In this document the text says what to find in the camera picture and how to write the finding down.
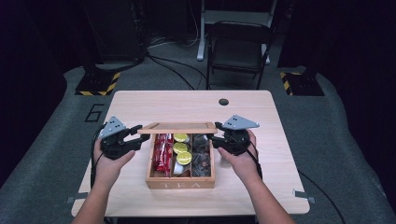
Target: box lid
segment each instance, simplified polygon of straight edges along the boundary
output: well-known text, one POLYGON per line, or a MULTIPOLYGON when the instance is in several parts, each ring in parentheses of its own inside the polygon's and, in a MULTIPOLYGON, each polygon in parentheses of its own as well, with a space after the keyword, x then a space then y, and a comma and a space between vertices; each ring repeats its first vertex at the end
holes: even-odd
POLYGON ((217 133, 212 122, 154 122, 139 130, 138 133, 217 133))

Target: table surface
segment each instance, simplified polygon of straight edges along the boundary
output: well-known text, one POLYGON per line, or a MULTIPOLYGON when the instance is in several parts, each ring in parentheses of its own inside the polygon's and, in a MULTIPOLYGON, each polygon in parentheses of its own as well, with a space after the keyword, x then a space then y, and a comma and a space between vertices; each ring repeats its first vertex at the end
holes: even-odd
MULTIPOLYGON (((152 122, 224 122, 232 115, 260 123, 252 131, 257 136, 264 183, 288 213, 307 213, 308 201, 293 195, 294 190, 304 191, 304 188, 269 91, 118 91, 106 120, 116 116, 130 128, 152 122), (222 98, 229 104, 220 105, 222 98)), ((255 215, 246 188, 216 150, 213 189, 149 189, 146 173, 150 142, 146 141, 122 168, 110 192, 107 217, 255 215)), ((89 163, 79 192, 90 191, 90 169, 89 163)), ((83 199, 75 201, 73 216, 83 202, 83 199)))

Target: forearm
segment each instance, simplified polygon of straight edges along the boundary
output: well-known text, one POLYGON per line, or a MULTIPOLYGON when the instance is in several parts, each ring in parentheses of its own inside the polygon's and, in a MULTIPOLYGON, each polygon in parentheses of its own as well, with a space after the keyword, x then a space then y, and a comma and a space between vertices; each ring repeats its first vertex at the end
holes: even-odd
POLYGON ((81 206, 78 214, 73 220, 73 224, 98 224, 103 223, 107 208, 109 195, 108 189, 96 188, 93 186, 90 194, 81 206))
POLYGON ((295 223, 259 177, 246 180, 244 184, 259 223, 295 223))

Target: gray carpet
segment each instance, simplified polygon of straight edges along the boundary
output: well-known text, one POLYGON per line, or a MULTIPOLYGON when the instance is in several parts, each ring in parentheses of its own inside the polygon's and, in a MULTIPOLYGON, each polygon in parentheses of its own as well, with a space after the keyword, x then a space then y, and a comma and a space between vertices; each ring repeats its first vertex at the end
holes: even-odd
MULTIPOLYGON (((314 180, 334 201, 346 223, 396 223, 396 217, 384 195, 375 172, 365 162, 350 135, 344 107, 332 84, 318 75, 325 96, 288 96, 280 72, 301 72, 303 68, 278 69, 282 45, 279 36, 270 51, 262 89, 275 99, 291 152, 300 171, 314 180)), ((187 63, 205 71, 206 63, 196 61, 198 45, 184 47, 166 44, 148 51, 155 56, 187 63)), ((171 64, 199 90, 205 80, 196 71, 171 64)), ((121 64, 107 64, 116 67, 121 64)), ((213 77, 212 90, 252 89, 257 79, 244 76, 213 77)), ((73 219, 68 196, 78 192, 90 159, 94 131, 104 122, 112 95, 76 96, 75 87, 83 76, 76 68, 66 74, 68 89, 64 99, 31 148, 0 190, 0 223, 70 223, 73 219), (97 122, 84 122, 93 105, 102 111, 97 122)), ((115 91, 187 90, 174 73, 146 59, 120 75, 115 91)), ((297 223, 342 223, 330 201, 305 177, 304 188, 317 202, 306 215, 293 216, 297 223)))

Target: black chair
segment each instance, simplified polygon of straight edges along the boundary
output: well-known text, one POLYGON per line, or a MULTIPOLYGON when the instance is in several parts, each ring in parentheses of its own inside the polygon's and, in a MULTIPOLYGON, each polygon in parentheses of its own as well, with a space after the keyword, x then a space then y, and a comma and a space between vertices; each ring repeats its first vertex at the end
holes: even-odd
POLYGON ((206 89, 210 70, 214 69, 259 75, 257 90, 271 47, 273 32, 267 26, 235 21, 218 21, 209 30, 206 89))

